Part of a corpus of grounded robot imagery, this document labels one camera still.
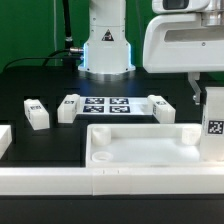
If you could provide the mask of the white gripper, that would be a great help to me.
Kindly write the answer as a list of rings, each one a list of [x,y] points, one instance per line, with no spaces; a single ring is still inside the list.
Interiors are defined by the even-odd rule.
[[[199,72],[224,71],[224,27],[203,27],[199,13],[159,15],[146,29],[143,67],[148,73],[189,72],[199,105]]]

